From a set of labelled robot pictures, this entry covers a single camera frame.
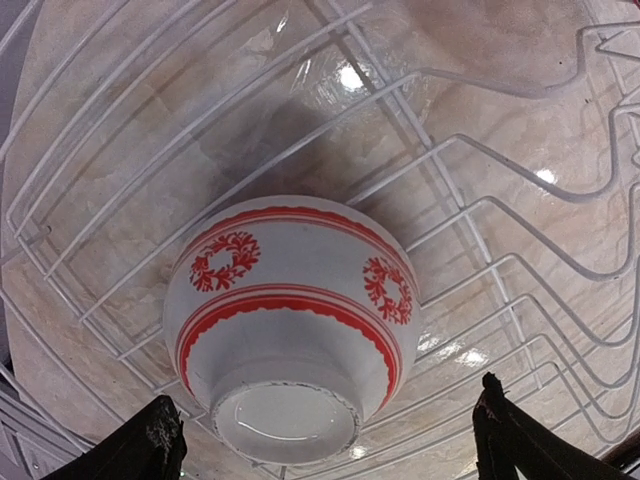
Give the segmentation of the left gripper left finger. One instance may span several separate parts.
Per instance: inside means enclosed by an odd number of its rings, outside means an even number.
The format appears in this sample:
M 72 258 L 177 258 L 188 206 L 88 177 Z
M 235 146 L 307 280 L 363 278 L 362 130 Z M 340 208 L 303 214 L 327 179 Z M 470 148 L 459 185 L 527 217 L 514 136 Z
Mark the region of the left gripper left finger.
M 49 479 L 179 479 L 187 454 L 184 422 L 160 395 L 90 451 Z

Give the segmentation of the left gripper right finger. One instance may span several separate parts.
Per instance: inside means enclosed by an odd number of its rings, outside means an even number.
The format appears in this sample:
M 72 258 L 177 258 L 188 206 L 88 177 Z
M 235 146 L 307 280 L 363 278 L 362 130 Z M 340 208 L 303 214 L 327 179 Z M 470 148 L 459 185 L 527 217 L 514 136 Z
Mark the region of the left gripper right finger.
M 491 372 L 472 412 L 478 478 L 628 479 L 621 470 L 556 436 L 506 398 Z

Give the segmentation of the white red patterned cup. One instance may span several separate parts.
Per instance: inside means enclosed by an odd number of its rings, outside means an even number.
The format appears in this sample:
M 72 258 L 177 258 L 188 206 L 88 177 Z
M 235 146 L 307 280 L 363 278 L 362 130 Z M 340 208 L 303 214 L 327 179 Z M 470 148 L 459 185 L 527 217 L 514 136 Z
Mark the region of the white red patterned cup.
M 267 196 L 200 221 L 163 311 L 177 375 L 215 435 L 253 460 L 337 456 L 414 364 L 419 287 L 399 242 L 365 214 Z

